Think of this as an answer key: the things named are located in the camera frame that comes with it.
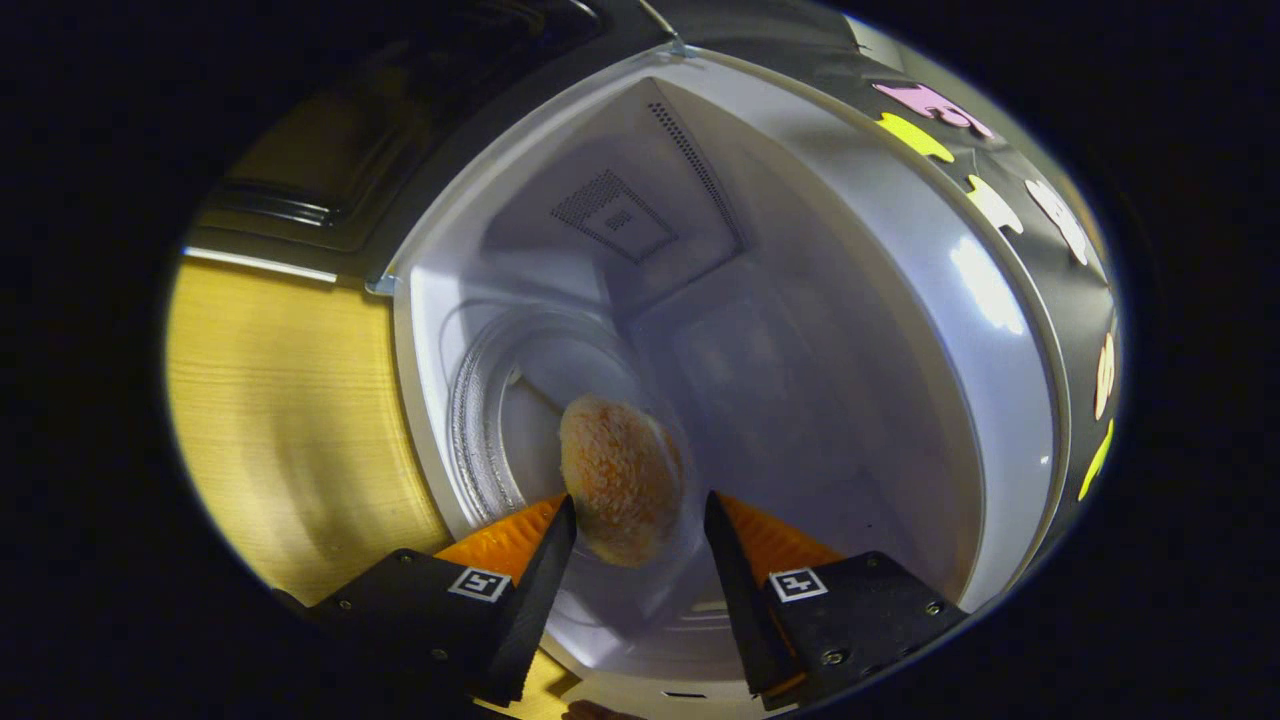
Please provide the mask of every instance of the bread roll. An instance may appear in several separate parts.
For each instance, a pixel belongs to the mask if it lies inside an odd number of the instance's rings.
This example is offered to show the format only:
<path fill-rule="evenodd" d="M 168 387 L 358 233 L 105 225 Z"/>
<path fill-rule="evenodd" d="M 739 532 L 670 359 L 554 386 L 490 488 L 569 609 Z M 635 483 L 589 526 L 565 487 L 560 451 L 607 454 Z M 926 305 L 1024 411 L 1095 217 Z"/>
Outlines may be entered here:
<path fill-rule="evenodd" d="M 625 568 L 657 557 L 684 492 L 680 454 L 666 428 L 628 405 L 584 395 L 561 418 L 561 473 L 595 555 Z"/>

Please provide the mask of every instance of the perforated vent panel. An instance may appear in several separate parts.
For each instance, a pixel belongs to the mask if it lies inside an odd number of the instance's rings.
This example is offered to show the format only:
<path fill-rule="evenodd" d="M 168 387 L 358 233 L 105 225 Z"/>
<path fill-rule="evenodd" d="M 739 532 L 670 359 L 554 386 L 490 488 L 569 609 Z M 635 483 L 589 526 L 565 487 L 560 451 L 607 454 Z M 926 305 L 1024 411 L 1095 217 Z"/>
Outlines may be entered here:
<path fill-rule="evenodd" d="M 613 170 L 604 170 L 552 209 L 552 217 L 639 265 L 680 237 Z"/>
<path fill-rule="evenodd" d="M 653 113 L 653 117 L 657 118 L 663 129 L 667 131 L 667 135 L 671 136 L 676 147 L 678 147 L 681 154 L 684 154 L 689 167 L 692 168 L 694 173 L 698 176 L 698 181 L 703 183 L 703 190 L 707 191 L 707 196 L 710 197 L 713 204 L 716 204 L 716 211 L 719 213 L 721 219 L 724 220 L 724 225 L 728 227 L 728 232 L 733 236 L 736 251 L 741 251 L 742 233 L 739 232 L 737 223 L 733 222 L 733 214 L 730 213 L 728 202 L 724 200 L 724 196 L 721 195 L 719 188 L 716 187 L 716 179 L 712 177 L 712 172 L 707 168 L 707 164 L 703 163 L 698 150 L 694 149 L 692 141 L 685 135 L 685 131 L 681 129 L 675 118 L 671 117 L 666 105 L 662 102 L 650 102 L 649 111 Z"/>

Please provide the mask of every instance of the white sticker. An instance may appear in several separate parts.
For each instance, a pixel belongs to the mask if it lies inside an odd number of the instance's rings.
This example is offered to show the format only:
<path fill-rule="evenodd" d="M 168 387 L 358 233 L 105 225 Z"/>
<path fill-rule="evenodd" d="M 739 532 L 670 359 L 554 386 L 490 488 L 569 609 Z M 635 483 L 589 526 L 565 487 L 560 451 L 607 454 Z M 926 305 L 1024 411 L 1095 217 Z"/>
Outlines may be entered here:
<path fill-rule="evenodd" d="M 1075 255 L 1075 259 L 1082 265 L 1088 265 L 1089 256 L 1084 254 L 1084 249 L 1089 245 L 1089 238 L 1084 234 L 1084 228 L 1080 227 L 1075 215 L 1071 214 L 1071 209 L 1066 206 L 1066 202 L 1062 202 L 1062 199 L 1053 192 L 1053 188 L 1044 184 L 1043 181 L 1027 181 L 1027 192 L 1032 193 L 1036 204 L 1057 225 L 1057 229 L 1066 240 L 1066 246 L 1071 249 L 1071 255 Z"/>

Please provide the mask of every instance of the wooden surface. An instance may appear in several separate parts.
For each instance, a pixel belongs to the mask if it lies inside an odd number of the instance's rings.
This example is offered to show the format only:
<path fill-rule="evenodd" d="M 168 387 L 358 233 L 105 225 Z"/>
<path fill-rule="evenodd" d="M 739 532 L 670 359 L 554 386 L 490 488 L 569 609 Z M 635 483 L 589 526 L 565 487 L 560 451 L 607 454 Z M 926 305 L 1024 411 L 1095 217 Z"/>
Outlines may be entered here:
<path fill-rule="evenodd" d="M 312 605 L 398 547 L 453 542 L 410 439 L 387 299 L 188 259 L 166 356 L 191 478 L 268 585 Z M 504 712 L 559 717 L 572 682 L 539 651 Z"/>

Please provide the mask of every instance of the metal hinge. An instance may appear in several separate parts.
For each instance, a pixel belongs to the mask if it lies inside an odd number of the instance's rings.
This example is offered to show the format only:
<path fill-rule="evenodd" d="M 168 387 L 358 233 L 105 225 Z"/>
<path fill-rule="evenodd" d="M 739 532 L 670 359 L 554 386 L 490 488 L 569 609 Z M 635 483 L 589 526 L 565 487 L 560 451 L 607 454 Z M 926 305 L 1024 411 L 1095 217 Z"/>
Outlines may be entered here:
<path fill-rule="evenodd" d="M 365 291 L 370 295 L 390 297 L 396 295 L 396 275 L 383 275 L 378 282 L 365 282 Z"/>
<path fill-rule="evenodd" d="M 645 0 L 636 0 L 636 1 L 640 3 L 640 6 L 644 8 L 644 12 L 649 13 L 649 17 L 657 20 L 658 24 L 662 26 L 662 29 L 671 36 L 671 47 L 667 50 L 667 53 L 676 55 L 678 58 L 698 56 L 698 51 L 690 47 L 689 45 L 685 45 L 685 40 L 680 37 L 680 33 L 676 32 L 676 28 L 671 27 L 671 23 L 667 22 L 667 18 L 662 17 L 662 14 L 658 10 L 655 10 L 653 5 L 645 3 Z"/>

